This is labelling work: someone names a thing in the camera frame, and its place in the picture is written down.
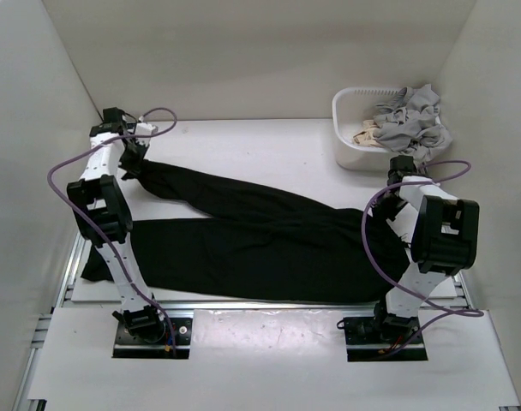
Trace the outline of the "black trousers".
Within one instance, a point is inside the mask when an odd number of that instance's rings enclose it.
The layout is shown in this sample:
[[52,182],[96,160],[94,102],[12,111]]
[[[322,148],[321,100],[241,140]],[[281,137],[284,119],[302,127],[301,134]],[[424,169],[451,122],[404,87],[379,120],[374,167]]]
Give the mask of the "black trousers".
[[[153,288],[268,301],[365,303],[391,288],[362,245],[362,212],[297,194],[146,160],[138,182],[183,202],[198,218],[137,221],[131,245]],[[371,219],[368,244],[399,280],[410,261],[386,221]]]

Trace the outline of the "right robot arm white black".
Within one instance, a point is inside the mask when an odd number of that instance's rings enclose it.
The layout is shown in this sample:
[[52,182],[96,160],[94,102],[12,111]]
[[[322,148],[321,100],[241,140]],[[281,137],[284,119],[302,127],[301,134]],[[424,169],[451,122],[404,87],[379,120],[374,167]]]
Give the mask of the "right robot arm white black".
[[[422,334],[418,313],[434,289],[449,277],[473,266],[476,259],[480,206],[444,191],[429,178],[426,165],[413,157],[391,159],[386,188],[368,202],[360,233],[368,260],[391,289],[370,317],[345,318],[338,323],[353,346],[388,344],[391,350],[418,341]],[[371,219],[393,220],[412,206],[416,223],[410,241],[410,263],[399,280],[386,274],[368,244]]]

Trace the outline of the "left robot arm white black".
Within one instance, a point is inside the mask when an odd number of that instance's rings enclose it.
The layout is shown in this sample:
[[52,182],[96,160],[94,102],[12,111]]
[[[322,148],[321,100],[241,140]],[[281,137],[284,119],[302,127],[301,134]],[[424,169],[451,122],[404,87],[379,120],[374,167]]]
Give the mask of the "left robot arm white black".
[[133,218],[117,182],[118,170],[126,178],[138,176],[158,128],[139,121],[129,125],[127,117],[117,107],[103,110],[103,121],[90,131],[96,152],[80,179],[67,185],[67,195],[78,207],[75,220],[82,236],[92,243],[117,286],[121,308],[113,316],[132,337],[169,346],[168,321],[141,275],[130,240]]

